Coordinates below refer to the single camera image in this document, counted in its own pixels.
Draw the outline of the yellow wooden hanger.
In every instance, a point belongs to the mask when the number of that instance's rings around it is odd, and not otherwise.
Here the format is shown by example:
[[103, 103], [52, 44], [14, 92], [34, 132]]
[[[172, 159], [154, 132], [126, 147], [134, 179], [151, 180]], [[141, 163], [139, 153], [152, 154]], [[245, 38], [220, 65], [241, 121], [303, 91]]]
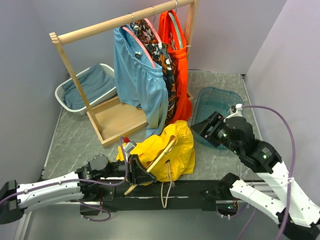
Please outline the yellow wooden hanger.
[[[176, 142], [176, 138], [173, 137], [173, 139], [169, 142], [169, 144], [166, 146], [166, 148], [162, 151], [162, 153], [152, 162], [150, 167], [146, 170], [146, 172], [149, 174], [151, 170], [158, 164], [158, 162], [172, 149]], [[130, 194], [137, 186], [138, 184], [131, 185], [127, 191], [124, 192], [124, 195], [127, 196]]]

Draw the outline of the yellow shorts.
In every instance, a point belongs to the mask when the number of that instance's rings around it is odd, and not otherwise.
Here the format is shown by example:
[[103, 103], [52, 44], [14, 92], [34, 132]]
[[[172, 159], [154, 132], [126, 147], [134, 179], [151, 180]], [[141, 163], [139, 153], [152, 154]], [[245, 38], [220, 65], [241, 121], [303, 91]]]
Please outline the yellow shorts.
[[137, 143], [131, 151], [132, 154], [137, 154], [143, 166], [148, 168], [172, 139], [175, 139], [172, 149], [151, 170], [159, 182], [170, 181], [166, 162], [170, 165], [173, 181], [176, 181], [181, 175], [194, 173], [196, 151], [194, 137], [188, 123], [184, 120], [177, 120], [166, 126], [161, 135], [150, 136], [145, 141]]

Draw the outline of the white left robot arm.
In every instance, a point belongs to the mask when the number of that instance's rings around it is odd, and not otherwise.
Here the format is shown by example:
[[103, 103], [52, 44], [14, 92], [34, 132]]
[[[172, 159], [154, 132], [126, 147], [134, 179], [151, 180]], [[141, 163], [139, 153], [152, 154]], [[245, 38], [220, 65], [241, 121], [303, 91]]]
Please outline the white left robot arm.
[[156, 180], [136, 154], [116, 162], [98, 154], [83, 167], [60, 177], [28, 184], [7, 181], [0, 189], [0, 223], [18, 221], [28, 212], [55, 203], [94, 201], [103, 187], [149, 184]]

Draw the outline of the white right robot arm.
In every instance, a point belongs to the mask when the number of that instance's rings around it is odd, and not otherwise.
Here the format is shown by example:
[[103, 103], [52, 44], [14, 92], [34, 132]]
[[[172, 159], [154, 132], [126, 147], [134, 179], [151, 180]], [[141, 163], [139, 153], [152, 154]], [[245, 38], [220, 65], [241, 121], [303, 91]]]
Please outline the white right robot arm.
[[246, 167], [272, 189], [273, 198], [250, 186], [233, 173], [219, 182], [224, 199], [243, 200], [270, 217], [291, 240], [315, 240], [320, 235], [320, 208], [304, 193], [276, 149], [255, 137], [252, 125], [240, 112], [223, 117], [215, 111], [191, 129], [214, 147], [220, 145], [236, 154]]

